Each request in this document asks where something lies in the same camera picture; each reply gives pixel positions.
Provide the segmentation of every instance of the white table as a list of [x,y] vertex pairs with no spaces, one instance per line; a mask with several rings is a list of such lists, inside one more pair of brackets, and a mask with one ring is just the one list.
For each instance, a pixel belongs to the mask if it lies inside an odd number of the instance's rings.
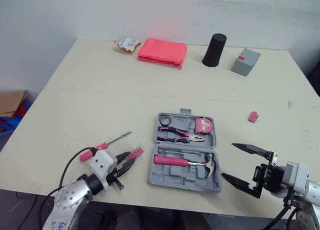
[[[113,42],[77,40],[0,153],[0,188],[48,194],[77,151],[132,130],[107,151],[116,155],[142,145],[144,154],[121,177],[121,192],[111,187],[94,200],[274,217],[282,200],[266,190],[256,199],[225,180],[219,194],[148,182],[156,116],[181,107],[215,120],[222,172],[251,182],[255,166],[266,160],[231,146],[250,143],[278,152],[279,165],[308,164],[310,178],[320,179],[320,101],[289,53],[256,50],[261,58],[243,77],[230,71],[240,48],[225,48],[216,68],[201,64],[205,51],[188,46],[178,70],[140,62],[136,52],[122,52]],[[247,121],[253,110],[260,114],[255,124]],[[75,160],[64,183],[90,173],[88,164]]]

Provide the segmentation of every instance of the pink folded cloth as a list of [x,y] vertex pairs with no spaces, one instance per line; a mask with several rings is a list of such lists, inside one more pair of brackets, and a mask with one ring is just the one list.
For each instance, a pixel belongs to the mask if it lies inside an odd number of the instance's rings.
[[187,45],[149,38],[138,53],[140,61],[172,64],[180,69],[187,51]]

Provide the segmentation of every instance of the black cylinder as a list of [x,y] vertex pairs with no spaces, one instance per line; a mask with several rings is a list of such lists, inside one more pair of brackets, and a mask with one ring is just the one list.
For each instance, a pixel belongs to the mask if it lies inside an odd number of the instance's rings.
[[220,56],[224,49],[227,37],[223,34],[214,34],[206,51],[202,63],[209,67],[219,65]]
[[94,174],[91,174],[88,176],[85,181],[89,185],[89,188],[91,189],[91,192],[93,195],[97,195],[100,191],[104,189],[104,186],[101,184],[98,177]]

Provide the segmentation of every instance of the pink hammer handle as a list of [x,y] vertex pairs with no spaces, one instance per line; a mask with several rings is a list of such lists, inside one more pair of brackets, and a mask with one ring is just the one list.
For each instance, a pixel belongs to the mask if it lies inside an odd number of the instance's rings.
[[91,157],[92,157],[92,152],[88,150],[80,155],[80,161],[86,161]]
[[154,156],[153,162],[155,164],[173,165],[173,166],[188,166],[188,160],[175,158],[175,157],[165,157],[165,156]]

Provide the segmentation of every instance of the hammer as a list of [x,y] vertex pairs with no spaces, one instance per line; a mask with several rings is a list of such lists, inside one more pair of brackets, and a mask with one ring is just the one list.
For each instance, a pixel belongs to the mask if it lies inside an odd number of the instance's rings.
[[209,174],[206,178],[210,177],[214,171],[215,163],[212,161],[213,155],[208,153],[207,155],[208,162],[192,162],[183,158],[176,157],[167,157],[167,156],[154,156],[153,162],[155,164],[164,164],[164,165],[172,165],[172,166],[203,166],[209,169]]

